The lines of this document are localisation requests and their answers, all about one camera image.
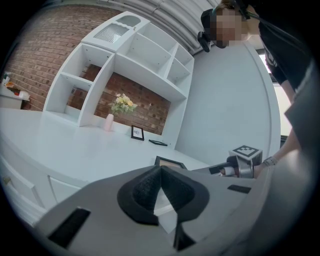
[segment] hand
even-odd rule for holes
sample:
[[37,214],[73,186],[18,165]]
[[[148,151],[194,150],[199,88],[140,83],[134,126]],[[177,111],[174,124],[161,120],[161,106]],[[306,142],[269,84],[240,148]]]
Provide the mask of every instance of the hand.
[[266,166],[266,164],[265,163],[262,163],[262,164],[260,164],[260,165],[257,165],[257,166],[255,166],[254,167],[254,172],[253,172],[253,177],[256,179],[256,178],[258,178],[258,176],[260,175],[260,173],[262,172],[262,170],[264,169],[264,168],[266,168],[267,166]]

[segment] flower bouquet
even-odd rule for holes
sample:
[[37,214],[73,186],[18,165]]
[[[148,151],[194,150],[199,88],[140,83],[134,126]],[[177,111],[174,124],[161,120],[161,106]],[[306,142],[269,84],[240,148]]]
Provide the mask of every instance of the flower bouquet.
[[105,119],[104,123],[104,129],[106,131],[110,131],[113,121],[114,121],[114,114],[116,113],[128,113],[133,112],[137,104],[134,104],[128,96],[125,94],[117,94],[117,98],[113,103],[110,103],[109,106],[111,107],[112,114],[108,114],[108,116]]
[[117,112],[121,113],[127,113],[127,112],[133,112],[137,104],[134,104],[128,96],[125,94],[117,94],[117,98],[115,102],[110,103],[109,106],[111,106],[112,114],[114,115]]

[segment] shelf top mesh panel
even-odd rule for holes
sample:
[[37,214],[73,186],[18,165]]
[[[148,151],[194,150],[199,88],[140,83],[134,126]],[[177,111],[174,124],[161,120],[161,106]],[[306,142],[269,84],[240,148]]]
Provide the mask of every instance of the shelf top mesh panel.
[[94,38],[101,39],[107,41],[109,43],[114,43],[120,37],[122,37],[129,29],[126,27],[122,27],[117,24],[110,24],[103,30],[101,30],[98,34],[94,36]]

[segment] drawer knob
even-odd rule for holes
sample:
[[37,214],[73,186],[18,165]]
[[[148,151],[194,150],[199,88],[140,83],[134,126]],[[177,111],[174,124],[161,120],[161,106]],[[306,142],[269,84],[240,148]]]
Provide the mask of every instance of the drawer knob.
[[5,185],[7,185],[11,181],[10,177],[3,177],[3,182]]

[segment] brick wall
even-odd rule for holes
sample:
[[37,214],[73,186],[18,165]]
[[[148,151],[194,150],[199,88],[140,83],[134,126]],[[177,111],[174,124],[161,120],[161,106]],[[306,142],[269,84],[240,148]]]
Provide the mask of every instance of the brick wall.
[[[120,11],[88,6],[67,5],[40,11],[21,35],[20,44],[12,53],[5,71],[11,72],[15,86],[30,94],[30,101],[23,109],[42,111],[49,88],[68,55],[94,28]],[[95,68],[84,70],[83,77],[90,79]],[[138,104],[132,115],[118,115],[115,121],[143,127],[144,130],[161,134],[170,103],[152,91],[133,81],[113,74],[99,101],[95,114],[105,118],[108,104],[117,93],[125,93]],[[74,90],[68,104],[80,109],[87,92]]]

